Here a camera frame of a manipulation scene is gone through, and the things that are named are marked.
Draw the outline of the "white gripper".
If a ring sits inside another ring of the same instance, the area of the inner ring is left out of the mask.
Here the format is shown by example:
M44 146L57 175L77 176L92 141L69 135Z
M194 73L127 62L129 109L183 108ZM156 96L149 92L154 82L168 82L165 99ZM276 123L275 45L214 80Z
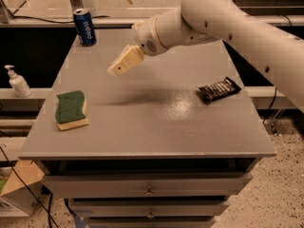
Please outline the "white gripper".
M151 17L132 26L137 46L127 45L123 49L119 57L107 69L109 75L119 76L126 73L143 61L144 54L156 56L167 51L158 38L156 20L156 17Z

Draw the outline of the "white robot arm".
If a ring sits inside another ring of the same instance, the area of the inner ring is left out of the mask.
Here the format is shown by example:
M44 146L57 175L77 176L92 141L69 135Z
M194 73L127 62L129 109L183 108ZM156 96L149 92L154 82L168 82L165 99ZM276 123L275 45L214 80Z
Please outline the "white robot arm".
M136 44L126 46L108 68L113 76L139 65L146 55L220 39L304 111L303 39L250 16L232 0L181 0L132 28Z

